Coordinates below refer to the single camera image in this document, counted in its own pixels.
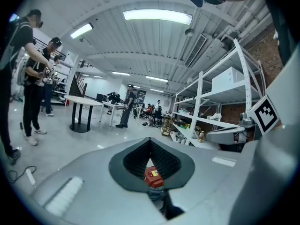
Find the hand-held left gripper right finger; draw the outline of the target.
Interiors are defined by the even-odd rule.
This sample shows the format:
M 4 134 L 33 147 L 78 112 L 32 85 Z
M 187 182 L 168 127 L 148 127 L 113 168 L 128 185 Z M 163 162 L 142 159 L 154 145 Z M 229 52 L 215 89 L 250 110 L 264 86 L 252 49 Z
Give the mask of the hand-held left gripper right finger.
M 184 186 L 165 190 L 165 212 L 151 209 L 150 224 L 227 225 L 244 183 L 244 153 L 164 145 L 176 156 L 191 158 L 195 170 Z

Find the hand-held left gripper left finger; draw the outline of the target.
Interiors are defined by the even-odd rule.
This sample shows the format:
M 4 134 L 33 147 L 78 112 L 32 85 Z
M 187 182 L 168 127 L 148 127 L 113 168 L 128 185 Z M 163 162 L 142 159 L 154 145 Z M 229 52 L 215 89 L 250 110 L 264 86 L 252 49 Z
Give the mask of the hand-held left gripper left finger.
M 31 194 L 54 225 L 159 225 L 165 217 L 146 193 L 128 191 L 109 173 L 111 158 L 142 141 L 83 154 L 44 179 Z

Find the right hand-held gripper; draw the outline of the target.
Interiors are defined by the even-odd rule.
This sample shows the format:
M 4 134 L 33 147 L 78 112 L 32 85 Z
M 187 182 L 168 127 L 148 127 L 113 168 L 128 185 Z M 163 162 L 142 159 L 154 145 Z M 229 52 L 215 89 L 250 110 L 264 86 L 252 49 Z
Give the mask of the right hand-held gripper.
M 300 122 L 300 53 L 294 52 L 286 66 L 267 88 L 266 95 L 248 112 L 248 118 L 258 126 L 262 135 L 281 122 L 283 126 Z M 206 134 L 212 143 L 233 145 L 246 143 L 243 127 L 222 128 Z

